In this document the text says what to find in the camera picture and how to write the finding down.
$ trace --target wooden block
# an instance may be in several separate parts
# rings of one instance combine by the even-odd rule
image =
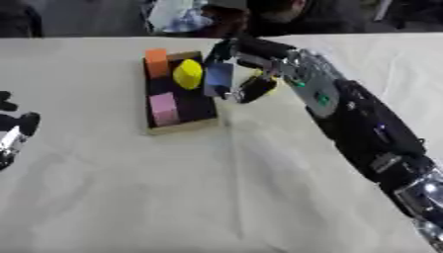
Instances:
[[[145,62],[150,78],[158,78],[169,75],[169,63],[166,49],[150,49],[145,53]]]
[[[149,97],[152,115],[159,127],[176,125],[180,122],[174,95],[171,92]]]

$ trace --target robotic arm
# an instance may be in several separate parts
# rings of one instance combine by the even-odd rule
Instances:
[[[0,91],[0,110],[6,112],[17,111],[17,105],[8,102],[10,97],[11,93]],[[36,113],[27,113],[18,119],[0,114],[0,131],[7,131],[0,140],[0,171],[14,162],[23,143],[34,135],[39,123],[40,115]]]
[[[426,156],[424,140],[394,112],[307,49],[242,36],[218,43],[205,64],[233,57],[263,74],[232,91],[220,87],[222,98],[249,103],[277,85],[274,77],[283,78],[349,163],[380,187],[437,252],[443,252],[443,172]]]

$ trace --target white tablecloth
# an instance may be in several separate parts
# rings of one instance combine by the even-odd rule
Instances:
[[[443,157],[443,35],[277,41],[324,53]],[[284,85],[250,105],[220,102],[220,127],[146,136],[143,51],[214,42],[0,41],[1,90],[43,115],[0,174],[0,251],[432,252]]]

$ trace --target blue cube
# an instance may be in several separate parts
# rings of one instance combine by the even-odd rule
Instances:
[[[218,97],[215,88],[223,86],[230,90],[232,86],[233,65],[230,63],[213,63],[206,69],[205,95]]]

